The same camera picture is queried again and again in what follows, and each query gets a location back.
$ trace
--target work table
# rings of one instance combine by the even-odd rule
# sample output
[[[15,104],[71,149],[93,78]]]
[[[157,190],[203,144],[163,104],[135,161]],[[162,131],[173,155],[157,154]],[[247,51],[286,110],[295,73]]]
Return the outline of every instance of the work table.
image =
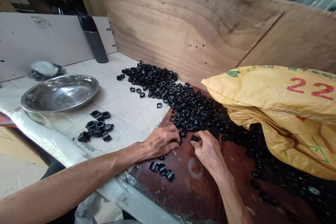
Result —
[[[92,101],[72,111],[43,114],[27,113],[13,109],[20,107],[21,96],[37,81],[23,77],[2,83],[0,89],[0,111],[9,115],[16,125],[32,140],[37,142],[66,167],[87,159],[125,148],[134,142],[145,140],[158,126],[168,126],[171,109],[162,100],[140,98],[130,92],[133,86],[123,79],[118,81],[121,69],[134,67],[135,61],[119,52],[108,55],[109,62],[98,64],[95,59],[65,66],[66,74],[84,74],[96,78],[100,90]],[[87,122],[93,120],[94,110],[109,111],[113,124],[110,132],[112,140],[91,137],[87,143],[77,141],[77,136],[87,129]],[[144,161],[129,167],[116,178],[98,189],[105,198],[134,215],[144,223],[224,223],[225,211],[218,187],[195,156],[190,145],[192,132],[188,132],[179,149],[168,153],[164,161],[167,169],[175,173],[173,182],[149,170],[153,160]],[[250,186],[251,170],[254,162],[245,156],[245,149],[233,142],[219,141],[223,157],[230,172],[234,175],[238,191],[255,223],[288,223],[284,209],[299,212],[307,220],[315,223],[312,211],[299,198],[293,198],[271,183],[260,182],[262,187],[277,197],[279,207],[262,202],[258,192]]]

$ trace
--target plastic bag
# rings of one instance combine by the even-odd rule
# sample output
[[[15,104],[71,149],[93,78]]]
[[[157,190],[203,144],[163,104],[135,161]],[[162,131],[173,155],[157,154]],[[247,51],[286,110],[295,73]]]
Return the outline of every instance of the plastic bag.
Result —
[[[46,81],[64,74],[64,70],[60,65],[48,61],[35,61],[30,67],[31,75],[28,77],[38,81]]]
[[[336,75],[314,69],[248,66],[202,80],[230,118],[261,123],[279,160],[336,180]]]

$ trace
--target person's left hand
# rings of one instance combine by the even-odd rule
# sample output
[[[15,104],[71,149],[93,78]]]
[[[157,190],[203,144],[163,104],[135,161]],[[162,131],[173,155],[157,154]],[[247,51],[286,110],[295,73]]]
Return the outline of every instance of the person's left hand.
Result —
[[[167,154],[169,151],[179,148],[180,135],[175,125],[159,127],[141,142],[145,152],[145,159],[152,159]]]

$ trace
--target metal bowl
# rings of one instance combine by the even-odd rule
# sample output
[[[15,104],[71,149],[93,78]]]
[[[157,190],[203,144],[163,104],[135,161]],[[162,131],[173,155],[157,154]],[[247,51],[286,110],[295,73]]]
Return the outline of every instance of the metal bowl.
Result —
[[[87,75],[63,75],[43,81],[21,98],[25,110],[37,113],[71,110],[89,102],[99,82]]]

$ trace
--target black thermos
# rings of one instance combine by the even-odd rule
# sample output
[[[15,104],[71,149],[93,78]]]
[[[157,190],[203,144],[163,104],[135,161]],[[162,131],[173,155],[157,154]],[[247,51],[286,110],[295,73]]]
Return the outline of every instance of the black thermos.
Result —
[[[107,63],[109,59],[93,18],[90,15],[79,13],[78,20],[96,61]]]

